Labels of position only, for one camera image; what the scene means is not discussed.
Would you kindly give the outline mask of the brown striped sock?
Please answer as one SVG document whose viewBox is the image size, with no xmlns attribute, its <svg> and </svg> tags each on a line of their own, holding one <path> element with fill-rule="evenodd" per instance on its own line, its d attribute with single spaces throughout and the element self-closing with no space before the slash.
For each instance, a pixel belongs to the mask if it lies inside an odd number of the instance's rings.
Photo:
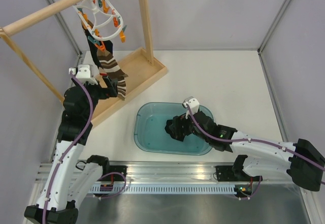
<svg viewBox="0 0 325 224">
<path fill-rule="evenodd" d="M 103 68 L 99 68 L 100 74 L 108 75 L 111 79 L 117 79 L 117 89 L 118 89 L 118 97 L 122 100 L 126 98 L 126 77 L 128 75 L 120 68 L 119 64 L 117 63 L 116 59 L 114 58 L 113 54 L 108 52 L 107 50 L 104 51 L 104 55 L 99 56 L 98 58 L 103 66 Z"/>
</svg>

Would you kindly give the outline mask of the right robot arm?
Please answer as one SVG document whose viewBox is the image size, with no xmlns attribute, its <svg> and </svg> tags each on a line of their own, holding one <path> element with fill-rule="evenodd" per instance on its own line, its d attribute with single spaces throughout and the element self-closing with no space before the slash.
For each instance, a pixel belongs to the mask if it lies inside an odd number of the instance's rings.
<svg viewBox="0 0 325 224">
<path fill-rule="evenodd" d="M 239 181 L 249 177 L 291 179 L 306 190 L 320 190 L 324 156 L 308 140 L 270 142 L 253 139 L 233 127 L 216 124 L 202 111 L 174 116 L 167 120 L 165 131 L 178 141 L 195 135 L 218 151 L 236 154 L 232 175 Z"/>
</svg>

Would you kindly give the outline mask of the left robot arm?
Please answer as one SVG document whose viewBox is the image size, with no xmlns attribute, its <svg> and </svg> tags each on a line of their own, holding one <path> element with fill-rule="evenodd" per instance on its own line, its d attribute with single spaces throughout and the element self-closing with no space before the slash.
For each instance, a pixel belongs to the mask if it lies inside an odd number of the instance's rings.
<svg viewBox="0 0 325 224">
<path fill-rule="evenodd" d="M 64 93 L 64 111 L 47 182 L 24 216 L 32 223 L 76 223 L 81 203 L 97 180 L 111 176 L 107 157 L 92 155 L 76 181 L 72 181 L 79 157 L 92 129 L 91 118 L 99 100 L 117 97 L 117 80 L 104 76 L 106 87 L 90 79 L 72 78 L 74 86 Z"/>
</svg>

